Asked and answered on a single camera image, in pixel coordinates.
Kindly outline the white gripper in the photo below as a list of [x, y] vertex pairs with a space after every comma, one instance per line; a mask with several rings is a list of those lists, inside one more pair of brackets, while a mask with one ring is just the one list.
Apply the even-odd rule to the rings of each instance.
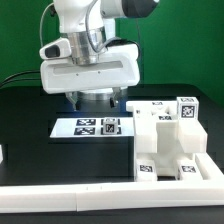
[[65, 96], [77, 110], [77, 91], [113, 88], [110, 107], [118, 104], [121, 88], [135, 86], [140, 80], [137, 64], [138, 47], [135, 44], [112, 46], [99, 55], [97, 64], [75, 65], [70, 57], [45, 60], [41, 64], [41, 80], [49, 94]]

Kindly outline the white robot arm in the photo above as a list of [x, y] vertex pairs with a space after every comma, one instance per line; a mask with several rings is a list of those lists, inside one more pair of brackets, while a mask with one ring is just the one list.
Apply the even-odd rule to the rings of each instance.
[[43, 46], [44, 90], [77, 103], [81, 92], [104, 92], [112, 106], [121, 89], [140, 80], [139, 45], [116, 37], [115, 18], [144, 18], [159, 0], [53, 0], [61, 37]]

